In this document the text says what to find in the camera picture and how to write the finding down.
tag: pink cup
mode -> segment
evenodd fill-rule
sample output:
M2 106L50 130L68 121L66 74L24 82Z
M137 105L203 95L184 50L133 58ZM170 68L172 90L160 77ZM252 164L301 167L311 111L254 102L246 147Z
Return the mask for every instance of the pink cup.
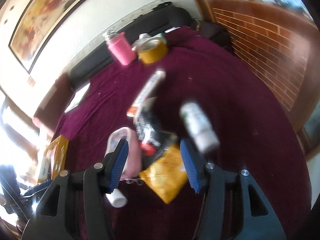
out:
M131 50L131 45L125 38L124 32L117 34L108 41L107 46L123 66L129 65L137 58L137 54Z

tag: pink cloth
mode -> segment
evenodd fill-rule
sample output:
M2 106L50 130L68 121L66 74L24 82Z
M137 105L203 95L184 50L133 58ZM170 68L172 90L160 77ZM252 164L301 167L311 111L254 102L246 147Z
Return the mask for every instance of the pink cloth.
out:
M287 236L310 211L307 165L295 133L280 104L239 58L188 27L166 35L169 54L147 68L118 62L91 79L85 100L63 114L55 136L70 142L66 168L83 171L103 159L109 135L133 127L126 111L158 67L167 72L154 113L164 130L186 136L179 117L181 104L196 99L220 138L215 163L227 171L246 168L273 206ZM124 208L109 208L117 240L191 239L202 196L187 183L170 204L147 186L120 182L128 198Z

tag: picture frame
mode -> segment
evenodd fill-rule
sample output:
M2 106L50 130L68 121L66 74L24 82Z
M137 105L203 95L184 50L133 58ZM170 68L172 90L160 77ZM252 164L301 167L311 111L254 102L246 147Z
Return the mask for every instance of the picture frame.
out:
M9 42L10 50L29 74L55 31L84 1L30 0Z

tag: blue gripper pad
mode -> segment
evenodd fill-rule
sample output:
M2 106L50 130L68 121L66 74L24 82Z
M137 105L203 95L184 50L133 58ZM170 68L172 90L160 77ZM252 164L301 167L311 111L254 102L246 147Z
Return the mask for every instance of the blue gripper pad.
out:
M186 168L190 186L196 193L201 193L208 185L209 180L204 173L205 159L196 152L189 140L182 140L180 143L180 153Z
M108 186L111 192L115 188L117 188L119 185L124 164L128 157L128 152L129 152L129 144L127 140L121 139L115 151L112 153L113 156L111 157L107 165L107 169L111 169L110 181Z

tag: small white bottle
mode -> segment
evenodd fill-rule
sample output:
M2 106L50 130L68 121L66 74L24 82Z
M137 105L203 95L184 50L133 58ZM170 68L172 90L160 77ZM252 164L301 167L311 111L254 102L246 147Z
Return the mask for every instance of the small white bottle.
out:
M205 154L219 147L220 141L198 103L183 104L180 108L180 116L200 153Z
M124 207L128 201L127 198L117 188L115 188L111 194L106 194L106 197L111 206L116 208Z

